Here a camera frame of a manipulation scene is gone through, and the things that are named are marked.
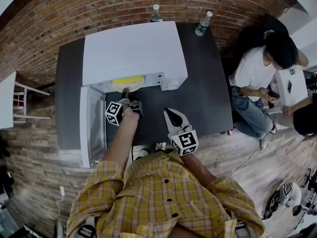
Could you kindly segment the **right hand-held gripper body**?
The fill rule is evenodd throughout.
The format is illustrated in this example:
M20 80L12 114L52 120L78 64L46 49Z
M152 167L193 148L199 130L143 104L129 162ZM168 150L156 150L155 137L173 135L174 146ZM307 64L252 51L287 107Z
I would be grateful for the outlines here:
M170 133L168 138L170 145L179 156L194 153L199 146L196 131L193 130L191 126L185 126L175 133Z

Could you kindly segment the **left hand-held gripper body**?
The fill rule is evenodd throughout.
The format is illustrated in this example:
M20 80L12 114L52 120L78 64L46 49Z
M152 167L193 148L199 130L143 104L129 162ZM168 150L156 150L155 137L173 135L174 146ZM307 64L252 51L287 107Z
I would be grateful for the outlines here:
M143 117L142 103L139 100L130 101L128 98L123 98L117 102L111 101L106 109L105 115L107 121L112 124L119 126L123 117L123 107L128 105L133 112L137 113L140 118Z

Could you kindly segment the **person's left hand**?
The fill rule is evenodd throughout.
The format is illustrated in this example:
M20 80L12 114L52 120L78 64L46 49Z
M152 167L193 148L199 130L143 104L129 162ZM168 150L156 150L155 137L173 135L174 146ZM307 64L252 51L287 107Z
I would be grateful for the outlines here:
M134 112L128 104L123 106L123 119L124 120L130 120L130 121L138 121L140 118L140 115L136 112Z

